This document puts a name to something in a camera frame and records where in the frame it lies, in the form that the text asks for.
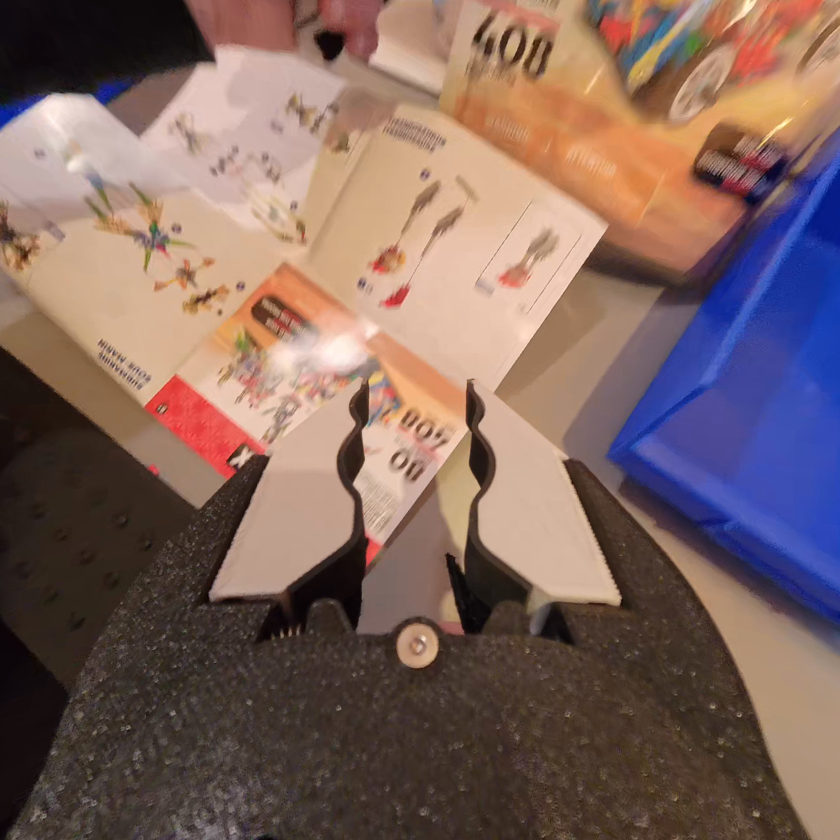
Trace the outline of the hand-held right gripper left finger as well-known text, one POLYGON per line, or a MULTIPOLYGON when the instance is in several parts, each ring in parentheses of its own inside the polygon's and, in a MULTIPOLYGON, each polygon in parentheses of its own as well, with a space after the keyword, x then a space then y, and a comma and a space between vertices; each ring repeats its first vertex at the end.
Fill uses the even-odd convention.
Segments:
POLYGON ((354 482, 364 466, 369 382, 354 380, 268 457, 208 591, 210 602, 270 602, 303 624, 320 600, 361 617, 368 539, 354 482))

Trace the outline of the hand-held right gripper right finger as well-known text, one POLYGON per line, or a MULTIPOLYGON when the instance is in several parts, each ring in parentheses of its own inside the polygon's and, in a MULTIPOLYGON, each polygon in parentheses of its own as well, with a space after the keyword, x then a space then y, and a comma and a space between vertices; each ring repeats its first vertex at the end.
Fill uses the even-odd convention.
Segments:
POLYGON ((489 617, 521 607, 529 631, 563 604, 619 607, 622 595, 574 488, 565 453, 478 380, 466 387, 469 505, 466 595, 489 617))

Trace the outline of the toy instruction sheet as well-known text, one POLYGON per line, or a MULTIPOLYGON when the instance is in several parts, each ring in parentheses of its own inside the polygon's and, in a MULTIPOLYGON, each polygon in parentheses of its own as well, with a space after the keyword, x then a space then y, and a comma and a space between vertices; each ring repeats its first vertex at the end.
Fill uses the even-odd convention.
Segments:
POLYGON ((369 560, 606 227, 440 112, 241 48, 141 136, 43 98, 1 165, 2 280, 221 475, 369 382, 369 560))

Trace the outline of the person's left forearm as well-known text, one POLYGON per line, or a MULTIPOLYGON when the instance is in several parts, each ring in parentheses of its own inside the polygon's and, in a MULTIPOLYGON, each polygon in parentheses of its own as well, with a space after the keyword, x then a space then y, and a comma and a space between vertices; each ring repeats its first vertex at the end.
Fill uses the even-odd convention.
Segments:
POLYGON ((2 104, 210 60, 183 1, 2 1, 2 104))

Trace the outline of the person's left hand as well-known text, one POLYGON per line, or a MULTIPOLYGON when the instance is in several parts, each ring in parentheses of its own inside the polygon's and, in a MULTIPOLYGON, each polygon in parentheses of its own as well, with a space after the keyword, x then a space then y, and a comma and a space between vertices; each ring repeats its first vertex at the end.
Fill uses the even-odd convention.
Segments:
POLYGON ((367 62, 378 44, 382 1, 186 1, 206 43, 294 52, 296 23, 314 12, 321 27, 341 35, 349 55, 367 62))

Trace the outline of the white document stand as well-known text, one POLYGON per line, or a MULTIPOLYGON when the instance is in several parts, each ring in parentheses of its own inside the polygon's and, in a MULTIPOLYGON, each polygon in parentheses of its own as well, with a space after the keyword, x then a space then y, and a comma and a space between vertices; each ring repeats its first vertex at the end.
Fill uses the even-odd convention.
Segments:
POLYGON ((435 28, 414 20, 405 26, 379 27, 378 44, 369 58, 371 68, 410 87, 438 97, 443 90, 446 60, 435 28))

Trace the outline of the black perforated board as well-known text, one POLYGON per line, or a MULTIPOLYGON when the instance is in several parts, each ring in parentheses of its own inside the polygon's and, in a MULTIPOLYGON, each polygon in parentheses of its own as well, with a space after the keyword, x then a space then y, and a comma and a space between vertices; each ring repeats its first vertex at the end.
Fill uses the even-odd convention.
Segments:
POLYGON ((1 351, 2 623, 63 687, 195 508, 1 351))

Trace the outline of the orange toy set bag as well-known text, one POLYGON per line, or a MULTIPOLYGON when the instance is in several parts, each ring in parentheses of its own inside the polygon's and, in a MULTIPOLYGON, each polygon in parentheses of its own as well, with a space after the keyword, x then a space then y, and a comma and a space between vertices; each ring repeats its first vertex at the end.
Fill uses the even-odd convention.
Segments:
POLYGON ((838 37, 829 1, 460 2, 440 103, 682 280, 831 132, 838 37))

